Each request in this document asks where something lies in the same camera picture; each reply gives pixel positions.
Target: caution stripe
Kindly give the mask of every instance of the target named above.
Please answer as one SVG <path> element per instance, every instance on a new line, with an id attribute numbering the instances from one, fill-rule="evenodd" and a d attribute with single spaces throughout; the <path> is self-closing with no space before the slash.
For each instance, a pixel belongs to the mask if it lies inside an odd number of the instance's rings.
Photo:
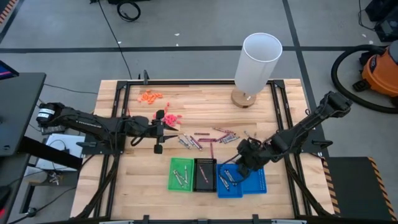
<path id="1" fill-rule="evenodd" d="M 395 215 L 394 209 L 392 209 L 391 202 L 388 199 L 388 194 L 387 194 L 386 188 L 384 187 L 383 181 L 381 179 L 381 175 L 380 175 L 379 169 L 377 168 L 376 161 L 372 157 L 368 157 L 368 159 L 369 159 L 369 161 L 372 164 L 372 167 L 373 167 L 373 170 L 374 170 L 374 174 L 376 175 L 377 181 L 379 182 L 380 190 L 381 190 L 381 192 L 383 194 L 384 200 L 386 201 L 386 205 L 388 207 L 388 212 L 391 215 L 391 220 L 392 221 L 397 221 L 397 216 Z"/>
<path id="2" fill-rule="evenodd" d="M 335 211 L 336 215 L 340 215 L 340 209 L 338 208 L 338 201 L 336 198 L 336 192 L 335 192 L 335 186 L 332 183 L 332 179 L 331 179 L 331 175 L 330 175 L 330 170 L 328 167 L 328 163 L 325 160 L 324 157 L 321 158 L 322 159 L 322 164 L 323 164 L 323 172 L 325 173 L 325 178 L 326 178 L 326 182 L 328 184 L 328 188 L 329 188 L 329 194 L 330 194 L 330 198 L 331 198 L 331 203 L 333 204 L 333 210 Z"/>
<path id="3" fill-rule="evenodd" d="M 6 17 L 12 11 L 12 8 L 14 7 L 16 2 L 17 2 L 17 0 L 10 0 L 8 2 L 7 6 L 4 8 L 3 12 L 0 14 L 0 24 L 2 24 L 6 20 Z"/>

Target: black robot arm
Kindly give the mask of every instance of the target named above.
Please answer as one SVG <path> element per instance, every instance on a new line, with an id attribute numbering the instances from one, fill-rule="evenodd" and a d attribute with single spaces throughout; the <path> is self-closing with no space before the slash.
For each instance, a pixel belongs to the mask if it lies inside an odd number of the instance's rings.
<path id="1" fill-rule="evenodd" d="M 100 143 L 113 148 L 118 135 L 133 137 L 132 146 L 136 146 L 143 138 L 156 138 L 155 153 L 162 153 L 159 143 L 175 136 L 164 136 L 164 129 L 177 131 L 162 122 L 164 111 L 156 112 L 156 119 L 151 121 L 143 116 L 123 116 L 120 118 L 104 118 L 67 107 L 61 103 L 42 103 L 36 121 L 41 127 L 63 125 L 94 136 Z"/>
<path id="2" fill-rule="evenodd" d="M 286 154 L 299 153 L 309 131 L 327 118 L 342 118 L 349 111 L 352 102 L 342 94 L 329 92 L 310 115 L 288 130 L 278 131 L 269 139 L 243 139 L 238 146 L 239 172 L 245 176 L 248 170 L 258 170 L 269 161 L 277 162 Z"/>

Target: vacuum hose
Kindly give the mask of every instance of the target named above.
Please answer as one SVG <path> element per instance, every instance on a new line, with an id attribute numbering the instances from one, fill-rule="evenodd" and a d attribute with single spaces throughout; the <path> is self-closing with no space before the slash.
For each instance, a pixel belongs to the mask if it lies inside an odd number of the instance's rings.
<path id="1" fill-rule="evenodd" d="M 342 53 L 334 62 L 333 66 L 331 67 L 331 80 L 333 81 L 333 84 L 335 85 L 336 89 L 343 95 L 345 95 L 345 97 L 351 99 L 352 101 L 354 101 L 355 103 L 364 106 L 370 110 L 374 110 L 374 111 L 378 111 L 378 112 L 382 112 L 382 113 L 389 113 L 389 114 L 398 114 L 398 108 L 389 108 L 386 106 L 380 106 L 380 105 L 376 105 L 374 103 L 371 103 L 369 101 L 366 101 L 354 94 L 352 94 L 350 91 L 348 91 L 339 81 L 338 77 L 337 77 L 337 70 L 338 67 L 340 66 L 340 63 L 349 55 L 355 53 L 355 52 L 359 52 L 359 51 L 368 51 L 371 52 L 372 54 L 383 54 L 385 52 L 385 48 L 384 47 L 378 47 L 375 45 L 359 45 L 356 47 L 353 47 L 352 49 L 349 49 L 347 51 L 345 51 L 344 53 Z"/>

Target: green tray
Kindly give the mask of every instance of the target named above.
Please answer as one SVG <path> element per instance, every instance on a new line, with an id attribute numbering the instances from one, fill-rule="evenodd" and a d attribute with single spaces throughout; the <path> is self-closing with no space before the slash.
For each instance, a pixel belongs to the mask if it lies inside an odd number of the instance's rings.
<path id="1" fill-rule="evenodd" d="M 193 185 L 193 164 L 193 159 L 172 158 L 170 163 L 169 184 L 167 189 L 180 192 L 191 192 Z M 188 183 L 186 184 L 183 180 L 181 180 L 181 183 L 184 186 L 183 188 L 175 177 L 173 170 L 177 170 L 182 177 L 185 178 L 185 166 L 187 166 Z"/>

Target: gray floor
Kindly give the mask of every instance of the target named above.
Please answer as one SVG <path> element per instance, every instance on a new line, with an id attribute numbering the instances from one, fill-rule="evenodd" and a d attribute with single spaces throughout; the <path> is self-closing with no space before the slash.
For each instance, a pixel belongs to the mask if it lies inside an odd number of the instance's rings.
<path id="1" fill-rule="evenodd" d="M 357 0 L 288 0 L 301 46 L 354 46 L 381 44 L 375 33 L 358 25 Z M 363 7 L 369 0 L 363 0 Z M 105 13 L 122 47 L 175 47 L 241 45 L 254 32 L 268 32 L 284 46 L 293 46 L 285 9 L 280 0 L 152 0 L 138 3 L 141 18 L 127 23 L 118 17 L 116 7 L 103 1 Z M 371 25 L 366 15 L 364 23 Z M 25 0 L 1 49 L 116 47 L 98 4 L 82 0 Z M 303 52 L 316 101 L 333 89 L 330 68 L 341 52 Z M 151 78 L 233 78 L 239 51 L 158 51 L 126 52 L 133 77 L 148 70 Z M 126 79 L 126 66 L 117 52 L 0 54 L 0 60 L 20 72 L 45 72 L 46 83 L 76 90 L 97 91 L 102 79 Z M 359 65 L 352 56 L 341 66 L 341 79 L 347 86 L 358 77 Z M 273 78 L 301 78 L 294 51 L 282 54 Z M 378 103 L 386 99 L 366 94 Z M 94 95 L 82 95 L 45 87 L 41 99 L 60 101 L 90 112 Z M 325 122 L 327 139 L 335 143 L 331 156 L 371 156 L 381 171 L 390 200 L 398 207 L 398 159 L 395 115 L 380 114 L 354 105 L 343 119 Z M 42 136 L 31 127 L 26 135 Z M 66 188 L 41 188 L 32 205 L 39 207 Z M 69 192 L 35 218 L 21 223 L 65 220 L 74 192 Z M 10 220 L 20 215 L 18 202 Z"/>

